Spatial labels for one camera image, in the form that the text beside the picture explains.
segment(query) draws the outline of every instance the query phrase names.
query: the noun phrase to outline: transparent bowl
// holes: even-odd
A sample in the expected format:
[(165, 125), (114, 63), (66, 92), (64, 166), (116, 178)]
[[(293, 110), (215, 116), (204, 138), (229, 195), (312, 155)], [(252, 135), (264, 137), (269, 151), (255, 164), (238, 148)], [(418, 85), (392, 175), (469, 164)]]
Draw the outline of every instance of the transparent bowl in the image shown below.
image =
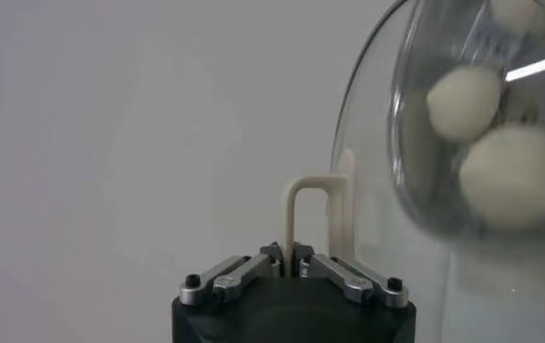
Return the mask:
[[(440, 138), (428, 91), (463, 64), (507, 73), (545, 60), (545, 34), (518, 35), (484, 0), (401, 0), (365, 43), (347, 87), (331, 172), (355, 159), (355, 255), (404, 279), (417, 341), (545, 342), (545, 222), (512, 234), (485, 225), (458, 189), (469, 150)], [(509, 82), (492, 128), (545, 128), (545, 72)]]
[(394, 76), (388, 149), (393, 179), (405, 210), (423, 229), (443, 237), (534, 240), (545, 220), (518, 232), (495, 230), (470, 210), (461, 195), (460, 165), (472, 143), (438, 137), (429, 123), (427, 94), (461, 65), (484, 65), (506, 79), (496, 126), (545, 129), (545, 70), (515, 78), (519, 70), (545, 63), (545, 32), (512, 33), (495, 20), (489, 1), (424, 1), (413, 16)]

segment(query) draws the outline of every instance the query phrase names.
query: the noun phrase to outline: cream foam ball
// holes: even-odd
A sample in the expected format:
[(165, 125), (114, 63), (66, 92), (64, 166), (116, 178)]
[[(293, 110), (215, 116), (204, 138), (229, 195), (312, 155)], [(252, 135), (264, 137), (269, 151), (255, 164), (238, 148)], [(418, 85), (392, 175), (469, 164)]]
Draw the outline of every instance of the cream foam ball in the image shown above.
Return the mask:
[(457, 67), (428, 93), (431, 125), (446, 140), (472, 141), (492, 122), (501, 89), (502, 81), (495, 70), (481, 65)]
[(525, 230), (545, 219), (545, 130), (509, 125), (486, 134), (459, 171), (470, 208), (492, 228)]
[(545, 34), (545, 8), (535, 0), (491, 0), (494, 21), (513, 34)]

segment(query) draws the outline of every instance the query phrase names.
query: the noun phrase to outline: screw head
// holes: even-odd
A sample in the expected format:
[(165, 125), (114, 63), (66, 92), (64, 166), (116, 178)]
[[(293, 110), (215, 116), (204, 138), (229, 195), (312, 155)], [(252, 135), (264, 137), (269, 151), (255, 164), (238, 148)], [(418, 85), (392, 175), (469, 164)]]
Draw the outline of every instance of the screw head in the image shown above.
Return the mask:
[(189, 274), (185, 277), (185, 286), (189, 288), (198, 288), (201, 284), (201, 278), (198, 274)]
[(399, 278), (388, 279), (388, 289), (393, 292), (402, 291), (402, 280)]

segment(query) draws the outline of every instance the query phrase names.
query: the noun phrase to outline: white wall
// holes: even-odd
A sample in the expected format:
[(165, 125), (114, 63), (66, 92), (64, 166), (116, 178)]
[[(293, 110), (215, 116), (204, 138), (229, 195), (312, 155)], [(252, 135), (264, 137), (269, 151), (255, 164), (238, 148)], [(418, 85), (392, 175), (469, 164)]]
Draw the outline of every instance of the white wall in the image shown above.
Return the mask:
[(389, 3), (0, 0), (0, 343), (169, 341), (184, 275), (275, 240), (283, 183), (327, 172)]

